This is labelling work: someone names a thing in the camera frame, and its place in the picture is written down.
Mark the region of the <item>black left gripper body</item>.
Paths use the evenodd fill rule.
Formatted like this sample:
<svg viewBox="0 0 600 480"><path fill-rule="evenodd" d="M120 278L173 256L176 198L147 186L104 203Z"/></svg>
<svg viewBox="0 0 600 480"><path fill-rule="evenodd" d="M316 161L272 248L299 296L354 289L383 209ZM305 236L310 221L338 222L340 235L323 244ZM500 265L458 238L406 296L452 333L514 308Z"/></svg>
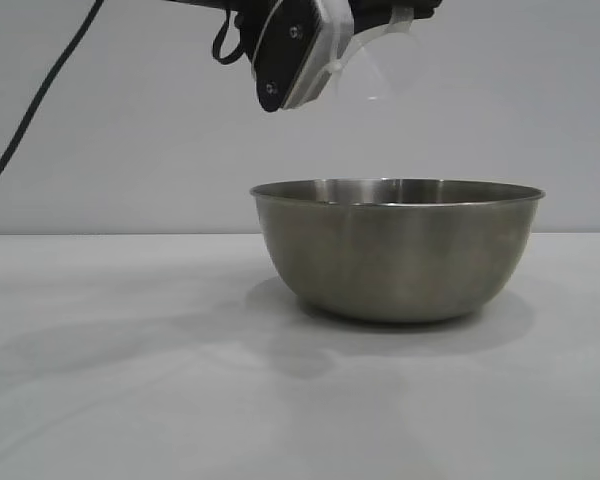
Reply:
<svg viewBox="0 0 600 480"><path fill-rule="evenodd" d="M278 1L230 1L229 8L236 13L234 26L239 32L239 42L229 55L229 63L235 63L246 55L252 65L279 65L275 44L264 38L266 20L279 4Z"/></svg>

